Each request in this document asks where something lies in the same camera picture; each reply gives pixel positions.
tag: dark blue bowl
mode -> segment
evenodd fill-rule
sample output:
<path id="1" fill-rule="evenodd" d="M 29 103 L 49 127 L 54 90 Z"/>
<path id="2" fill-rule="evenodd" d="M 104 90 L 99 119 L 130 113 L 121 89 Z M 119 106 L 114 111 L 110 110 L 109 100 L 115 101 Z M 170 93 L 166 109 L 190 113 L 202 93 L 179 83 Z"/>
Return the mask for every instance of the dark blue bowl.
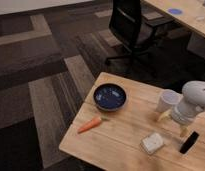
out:
<path id="1" fill-rule="evenodd" d="M 116 111 L 124 105 L 126 93 L 116 84 L 103 84 L 95 90 L 94 101 L 101 110 Z"/>

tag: white cup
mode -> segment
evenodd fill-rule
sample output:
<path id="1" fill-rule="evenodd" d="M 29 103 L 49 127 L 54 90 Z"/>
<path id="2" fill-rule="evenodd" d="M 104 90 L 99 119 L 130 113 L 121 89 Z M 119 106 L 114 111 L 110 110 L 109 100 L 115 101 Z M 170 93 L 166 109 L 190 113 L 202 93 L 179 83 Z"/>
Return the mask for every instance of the white cup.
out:
<path id="1" fill-rule="evenodd" d="M 179 95 L 173 90 L 163 90 L 159 98 L 159 102 L 156 108 L 157 112 L 165 112 L 171 107 L 177 105 L 179 102 Z"/>

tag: toy carrot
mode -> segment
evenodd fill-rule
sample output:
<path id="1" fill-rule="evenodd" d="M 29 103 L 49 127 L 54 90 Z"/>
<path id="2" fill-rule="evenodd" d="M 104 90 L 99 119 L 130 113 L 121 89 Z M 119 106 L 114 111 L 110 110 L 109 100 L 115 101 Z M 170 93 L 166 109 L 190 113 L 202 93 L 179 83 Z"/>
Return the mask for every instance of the toy carrot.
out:
<path id="1" fill-rule="evenodd" d="M 78 129 L 77 133 L 80 134 L 80 133 L 85 132 L 91 128 L 94 128 L 94 127 L 100 125 L 103 120 L 104 120 L 104 118 L 101 118 L 100 116 L 95 116 L 93 119 L 91 119 L 90 121 L 88 121 L 87 123 L 82 125 Z"/>

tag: office chair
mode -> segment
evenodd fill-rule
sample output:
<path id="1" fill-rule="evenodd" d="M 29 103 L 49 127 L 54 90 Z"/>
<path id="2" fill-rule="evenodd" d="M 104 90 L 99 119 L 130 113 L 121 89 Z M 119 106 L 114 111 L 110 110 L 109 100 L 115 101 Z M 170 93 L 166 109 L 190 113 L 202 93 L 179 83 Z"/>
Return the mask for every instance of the office chair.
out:
<path id="1" fill-rule="evenodd" d="M 114 36 L 122 42 L 128 54 L 108 57 L 105 64 L 110 65 L 110 60 L 128 58 L 130 65 L 126 73 L 129 72 L 134 59 L 139 60 L 142 65 L 146 65 L 138 57 L 151 56 L 148 49 L 155 44 L 157 28 L 168 22 L 158 22 L 158 24 L 151 22 L 152 25 L 147 22 L 143 23 L 140 0 L 113 0 L 113 12 L 109 28 Z M 150 64 L 147 64 L 145 69 L 156 76 L 156 72 Z"/>

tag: desk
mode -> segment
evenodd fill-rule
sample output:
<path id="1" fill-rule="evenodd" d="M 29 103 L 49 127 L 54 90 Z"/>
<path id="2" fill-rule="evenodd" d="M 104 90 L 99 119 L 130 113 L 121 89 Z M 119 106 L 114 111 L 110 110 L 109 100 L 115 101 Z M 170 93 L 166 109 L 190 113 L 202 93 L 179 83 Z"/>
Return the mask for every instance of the desk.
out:
<path id="1" fill-rule="evenodd" d="M 172 16 L 182 25 L 190 28 L 205 38 L 205 7 L 203 0 L 143 0 L 156 9 Z M 177 8 L 183 11 L 181 15 L 173 15 L 168 12 L 170 8 Z"/>
<path id="2" fill-rule="evenodd" d="M 103 83 L 116 83 L 127 93 L 126 104 L 117 112 L 100 112 L 93 101 L 93 92 Z M 154 112 L 162 89 L 107 73 L 101 73 L 85 99 L 59 148 L 86 162 L 112 171 L 205 171 L 205 113 L 198 117 L 190 131 L 196 130 L 200 137 L 186 154 L 178 152 L 182 140 L 174 122 L 159 124 Z M 82 134 L 78 128 L 96 114 L 106 115 L 109 121 Z M 147 155 L 140 141 L 159 132 L 166 146 Z"/>

